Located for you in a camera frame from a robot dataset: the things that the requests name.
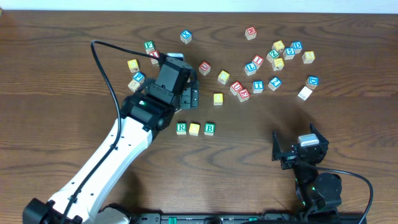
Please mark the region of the green R block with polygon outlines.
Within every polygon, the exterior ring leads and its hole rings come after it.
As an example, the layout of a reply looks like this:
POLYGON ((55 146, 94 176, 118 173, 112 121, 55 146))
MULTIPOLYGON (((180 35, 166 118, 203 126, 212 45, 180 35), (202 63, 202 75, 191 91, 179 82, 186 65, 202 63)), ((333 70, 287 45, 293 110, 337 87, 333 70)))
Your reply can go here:
POLYGON ((187 124, 186 123, 177 123, 176 124, 176 133, 178 135, 185 135, 187 133, 187 124))

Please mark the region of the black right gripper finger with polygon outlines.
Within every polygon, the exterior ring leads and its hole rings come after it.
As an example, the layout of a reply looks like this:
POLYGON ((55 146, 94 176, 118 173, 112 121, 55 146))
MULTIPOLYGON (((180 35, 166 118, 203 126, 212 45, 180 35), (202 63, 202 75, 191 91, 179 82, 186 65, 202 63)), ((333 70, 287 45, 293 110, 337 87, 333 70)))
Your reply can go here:
POLYGON ((315 128, 313 123, 310 123, 310 132, 316 135, 320 145, 329 145, 329 141, 315 128))
POLYGON ((272 132, 272 161, 279 161, 281 159, 281 150, 277 139, 276 132, 272 132))

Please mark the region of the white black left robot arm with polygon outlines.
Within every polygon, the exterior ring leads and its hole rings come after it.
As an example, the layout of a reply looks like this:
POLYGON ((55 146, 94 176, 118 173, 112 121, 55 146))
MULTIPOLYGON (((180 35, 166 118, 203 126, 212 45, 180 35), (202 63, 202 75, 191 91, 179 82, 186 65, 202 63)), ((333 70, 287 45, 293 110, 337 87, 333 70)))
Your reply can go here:
POLYGON ((195 69, 181 53, 161 54, 156 80, 127 97, 106 139, 79 172, 47 202, 33 198, 23 223, 131 223, 132 215, 114 205, 101 208, 132 161, 169 126, 176 111, 196 106, 190 85, 195 69))

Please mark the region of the green B block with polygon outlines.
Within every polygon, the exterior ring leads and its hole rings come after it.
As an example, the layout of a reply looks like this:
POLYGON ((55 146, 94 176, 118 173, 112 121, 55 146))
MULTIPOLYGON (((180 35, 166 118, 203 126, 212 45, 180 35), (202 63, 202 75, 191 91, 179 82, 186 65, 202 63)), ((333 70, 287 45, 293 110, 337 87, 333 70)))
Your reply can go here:
POLYGON ((206 123, 204 128, 204 134, 207 136, 213 136, 215 133, 215 124, 214 123, 206 123))

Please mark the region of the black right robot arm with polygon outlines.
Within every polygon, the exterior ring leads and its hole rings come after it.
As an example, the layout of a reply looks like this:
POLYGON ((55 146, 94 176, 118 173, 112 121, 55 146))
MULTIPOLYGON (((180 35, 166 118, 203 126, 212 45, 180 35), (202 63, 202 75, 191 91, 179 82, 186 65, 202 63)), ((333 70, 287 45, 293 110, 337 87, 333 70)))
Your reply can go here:
POLYGON ((311 124, 310 134, 299 136, 287 152, 281 151, 276 132, 272 133, 272 143, 272 160, 280 161, 283 170, 292 169, 295 175, 296 194, 304 205, 297 219, 307 222, 316 215, 336 213, 342 203, 341 177, 319 173, 316 166, 325 158, 329 141, 311 124))

